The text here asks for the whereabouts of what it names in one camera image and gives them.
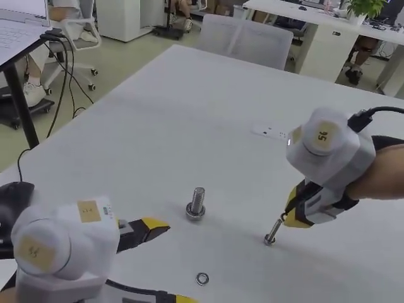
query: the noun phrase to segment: shoe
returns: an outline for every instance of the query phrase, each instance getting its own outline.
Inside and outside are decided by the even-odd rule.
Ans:
[[[192,29],[192,19],[185,19],[184,21],[184,31],[185,32],[190,32]]]
[[[87,32],[85,30],[81,33],[80,39],[87,41],[87,42],[98,43],[97,38],[95,38],[92,33]]]
[[[353,65],[354,65],[354,64],[353,64],[352,62],[347,61],[347,62],[344,63],[343,67],[344,67],[344,68],[351,68]]]
[[[352,70],[352,68],[348,69],[345,72],[345,76],[347,76],[349,83],[353,85],[358,85],[359,80],[362,77],[363,72],[359,70]]]
[[[29,82],[24,84],[23,91],[28,107],[36,106],[46,96],[42,85],[37,86]]]
[[[175,22],[177,22],[178,17],[176,14],[171,13],[170,14],[170,24],[174,24]]]

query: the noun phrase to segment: human hand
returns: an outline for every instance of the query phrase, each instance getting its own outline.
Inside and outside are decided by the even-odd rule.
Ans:
[[[393,145],[376,153],[366,173],[347,187],[351,199],[404,198],[404,145]]]

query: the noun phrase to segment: power strip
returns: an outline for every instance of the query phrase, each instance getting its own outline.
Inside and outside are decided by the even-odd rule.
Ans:
[[[259,136],[277,139],[277,140],[281,140],[281,141],[287,141],[287,139],[288,139],[287,132],[280,131],[279,129],[274,128],[269,125],[253,125],[251,128],[251,132],[253,134],[257,134]]]

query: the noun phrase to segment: computer mouse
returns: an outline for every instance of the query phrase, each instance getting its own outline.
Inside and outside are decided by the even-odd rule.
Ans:
[[[12,182],[0,187],[0,243],[8,241],[17,218],[30,206],[34,188],[27,182]]]

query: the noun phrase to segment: washer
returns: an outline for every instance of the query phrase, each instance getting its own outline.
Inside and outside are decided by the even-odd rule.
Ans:
[[[209,283],[209,276],[207,273],[198,273],[196,275],[196,283],[200,286],[205,286]]]

